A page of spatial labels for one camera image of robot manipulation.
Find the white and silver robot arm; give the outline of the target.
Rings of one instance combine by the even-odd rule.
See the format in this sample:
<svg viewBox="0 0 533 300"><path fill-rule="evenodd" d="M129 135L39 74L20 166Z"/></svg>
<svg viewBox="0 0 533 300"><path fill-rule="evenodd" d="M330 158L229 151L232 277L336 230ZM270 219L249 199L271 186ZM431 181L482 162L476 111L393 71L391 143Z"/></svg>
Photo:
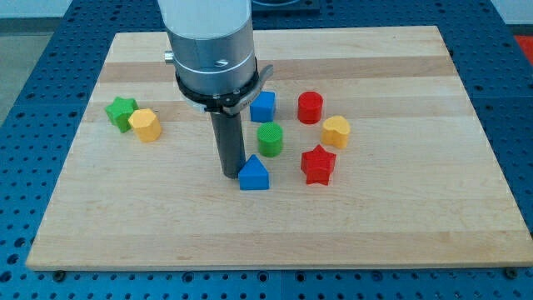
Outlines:
<svg viewBox="0 0 533 300"><path fill-rule="evenodd" d="M195 93L228 94L256 72L249 0L159 0L182 84Z"/></svg>

